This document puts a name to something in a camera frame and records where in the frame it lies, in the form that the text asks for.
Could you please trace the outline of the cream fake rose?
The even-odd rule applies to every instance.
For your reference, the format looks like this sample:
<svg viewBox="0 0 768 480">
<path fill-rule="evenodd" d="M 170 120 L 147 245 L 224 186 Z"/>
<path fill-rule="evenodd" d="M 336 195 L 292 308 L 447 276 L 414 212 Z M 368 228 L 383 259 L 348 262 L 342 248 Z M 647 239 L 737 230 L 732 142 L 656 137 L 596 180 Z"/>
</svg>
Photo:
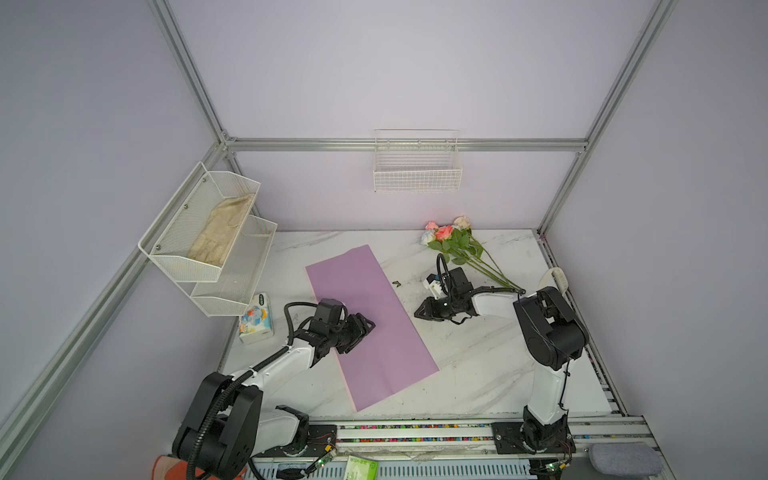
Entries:
<svg viewBox="0 0 768 480">
<path fill-rule="evenodd" d="M 510 288 L 519 295 L 526 292 L 521 286 L 510 280 L 502 271 L 492 255 L 472 233 L 471 222 L 467 216 L 453 220 L 451 241 L 455 263 L 462 261 L 496 284 Z"/>
</svg>

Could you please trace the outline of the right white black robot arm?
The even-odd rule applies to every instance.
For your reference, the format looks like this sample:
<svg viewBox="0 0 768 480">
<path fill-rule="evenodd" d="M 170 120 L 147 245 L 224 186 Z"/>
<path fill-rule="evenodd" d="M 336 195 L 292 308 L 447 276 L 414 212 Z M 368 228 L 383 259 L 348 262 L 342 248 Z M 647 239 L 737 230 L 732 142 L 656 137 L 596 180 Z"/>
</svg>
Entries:
<svg viewBox="0 0 768 480">
<path fill-rule="evenodd" d="M 459 325 L 470 317 L 494 316 L 518 322 L 537 365 L 522 425 L 509 441 L 529 453 L 565 445 L 570 364 L 581 357 L 590 337 L 565 298 L 569 283 L 564 271 L 547 270 L 539 289 L 528 295 L 513 287 L 475 287 L 461 268 L 431 274 L 423 286 L 429 295 L 414 312 L 418 319 Z"/>
</svg>

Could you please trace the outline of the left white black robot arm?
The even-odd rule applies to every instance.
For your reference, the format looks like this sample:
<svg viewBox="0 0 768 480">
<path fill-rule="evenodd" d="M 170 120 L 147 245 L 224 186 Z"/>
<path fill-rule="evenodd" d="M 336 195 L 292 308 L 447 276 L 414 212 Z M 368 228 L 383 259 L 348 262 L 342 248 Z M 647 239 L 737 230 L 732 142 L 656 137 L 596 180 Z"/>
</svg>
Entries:
<svg viewBox="0 0 768 480">
<path fill-rule="evenodd" d="M 335 299 L 290 302 L 283 312 L 284 346 L 233 375 L 213 372 L 202 380 L 172 444 L 172 455 L 186 463 L 186 479 L 235 479 L 256 454 L 303 453 L 309 415 L 288 405 L 265 408 L 264 402 L 329 353 L 350 353 L 376 328 Z"/>
</svg>

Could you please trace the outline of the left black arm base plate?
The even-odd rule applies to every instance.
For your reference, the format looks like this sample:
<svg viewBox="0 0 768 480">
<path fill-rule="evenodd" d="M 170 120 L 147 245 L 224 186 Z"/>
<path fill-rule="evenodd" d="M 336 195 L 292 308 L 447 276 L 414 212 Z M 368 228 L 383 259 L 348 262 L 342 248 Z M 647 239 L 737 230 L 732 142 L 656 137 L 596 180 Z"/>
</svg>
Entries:
<svg viewBox="0 0 768 480">
<path fill-rule="evenodd" d="M 315 458 L 326 452 L 337 441 L 335 425 L 309 424 L 301 427 L 294 439 L 286 446 L 278 446 L 256 454 L 257 458 Z"/>
</svg>

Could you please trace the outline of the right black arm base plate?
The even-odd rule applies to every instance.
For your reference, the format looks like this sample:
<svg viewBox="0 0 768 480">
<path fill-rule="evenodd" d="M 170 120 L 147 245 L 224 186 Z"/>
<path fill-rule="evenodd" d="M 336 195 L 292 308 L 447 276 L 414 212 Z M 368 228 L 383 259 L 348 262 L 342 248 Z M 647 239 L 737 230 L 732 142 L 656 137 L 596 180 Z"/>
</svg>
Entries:
<svg viewBox="0 0 768 480">
<path fill-rule="evenodd" d="M 492 438 L 498 454 L 572 454 L 575 444 L 567 425 L 567 418 L 540 425 L 529 419 L 491 424 Z"/>
</svg>

